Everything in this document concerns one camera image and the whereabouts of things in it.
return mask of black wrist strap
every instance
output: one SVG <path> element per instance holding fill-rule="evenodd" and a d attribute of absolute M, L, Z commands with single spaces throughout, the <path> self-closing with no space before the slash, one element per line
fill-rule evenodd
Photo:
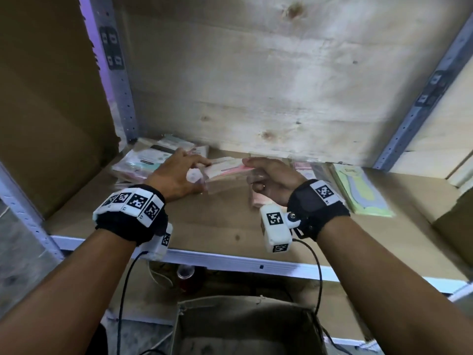
<path fill-rule="evenodd" d="M 338 195 L 324 181 L 311 179 L 297 187 L 287 203 L 287 211 L 294 213 L 299 219 L 296 231 L 299 238 L 310 237 L 314 241 L 322 228 L 333 218 L 350 216 L 350 212 L 343 205 Z"/>
<path fill-rule="evenodd" d="M 154 235 L 162 235 L 168 226 L 162 194 L 149 185 L 132 185 L 112 193 L 98 207 L 93 219 L 96 229 L 105 229 L 119 237 L 136 241 L 139 246 Z"/>

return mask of forearm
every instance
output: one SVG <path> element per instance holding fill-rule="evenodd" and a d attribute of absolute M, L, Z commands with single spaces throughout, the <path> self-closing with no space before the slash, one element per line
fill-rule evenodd
<path fill-rule="evenodd" d="M 470 321 L 351 218 L 331 220 L 317 244 L 385 353 L 473 353 Z"/>
<path fill-rule="evenodd" d="M 2 319 L 2 351 L 83 354 L 135 247 L 113 233 L 95 231 Z"/>

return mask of shelf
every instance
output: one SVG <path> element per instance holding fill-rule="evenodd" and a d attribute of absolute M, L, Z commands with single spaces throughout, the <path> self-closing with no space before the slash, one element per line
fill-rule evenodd
<path fill-rule="evenodd" d="M 119 312 L 124 278 L 125 275 L 122 277 L 110 302 L 109 310 L 114 315 Z M 179 288 L 166 290 L 158 286 L 148 272 L 147 262 L 138 260 L 130 274 L 123 307 L 123 318 L 173 325 L 177 315 L 177 302 L 213 295 L 250 295 L 248 281 L 250 278 L 249 274 L 238 276 L 235 273 L 219 272 L 217 275 L 208 276 L 204 287 L 198 293 L 185 295 Z M 270 288 L 260 285 L 263 281 L 271 281 L 284 284 L 284 287 L 298 304 L 310 307 L 316 305 L 319 289 L 317 281 L 279 276 L 265 277 L 264 279 L 257 278 L 253 281 L 259 284 L 256 288 L 257 296 L 263 295 L 283 301 L 289 300 L 282 286 L 281 288 L 275 286 Z M 323 283 L 322 301 L 318 317 L 332 337 L 364 340 L 358 320 L 345 291 L 339 283 Z"/>
<path fill-rule="evenodd" d="M 212 157 L 231 154 L 214 151 Z M 379 241 L 418 274 L 442 292 L 453 292 L 467 281 L 467 267 L 434 232 L 430 221 L 448 211 L 458 197 L 458 190 L 443 179 L 367 170 L 396 216 L 393 218 L 353 215 L 373 238 Z M 115 178 L 105 169 L 45 222 L 49 234 L 74 241 L 86 238 L 94 230 L 92 211 L 114 190 Z M 259 271 L 269 274 L 317 278 L 314 259 L 305 247 L 293 244 L 282 254 L 267 253 L 263 245 L 257 209 L 248 205 L 247 185 L 215 195 L 193 195 L 172 202 L 166 211 L 174 226 L 169 257 L 187 264 L 213 269 Z M 327 280 L 337 280 L 318 246 L 307 240 L 317 253 Z"/>

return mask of hand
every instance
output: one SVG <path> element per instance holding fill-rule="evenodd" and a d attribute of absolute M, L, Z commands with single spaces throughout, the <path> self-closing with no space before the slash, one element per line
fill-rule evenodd
<path fill-rule="evenodd" d="M 192 193 L 202 193 L 204 186 L 186 179 L 187 171 L 198 163 L 210 166 L 212 163 L 198 154 L 187 155 L 179 148 L 144 182 L 161 192 L 166 202 L 172 202 Z"/>
<path fill-rule="evenodd" d="M 265 157 L 245 158 L 243 164 L 247 167 L 262 168 L 269 175 L 269 179 L 253 183 L 253 190 L 282 206 L 287 206 L 294 189 L 307 180 L 301 173 L 280 160 Z"/>

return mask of wrist strap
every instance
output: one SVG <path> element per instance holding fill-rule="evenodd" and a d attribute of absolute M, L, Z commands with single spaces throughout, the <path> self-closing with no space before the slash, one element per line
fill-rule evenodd
<path fill-rule="evenodd" d="M 289 197 L 287 211 L 300 220 L 296 234 L 300 238 L 310 237 L 314 241 L 322 228 L 333 218 L 350 216 L 340 197 L 324 181 L 311 179 L 297 187 Z"/>
<path fill-rule="evenodd" d="M 165 199 L 149 185 L 132 185 L 112 193 L 93 213 L 96 229 L 106 229 L 137 245 L 166 232 Z"/>

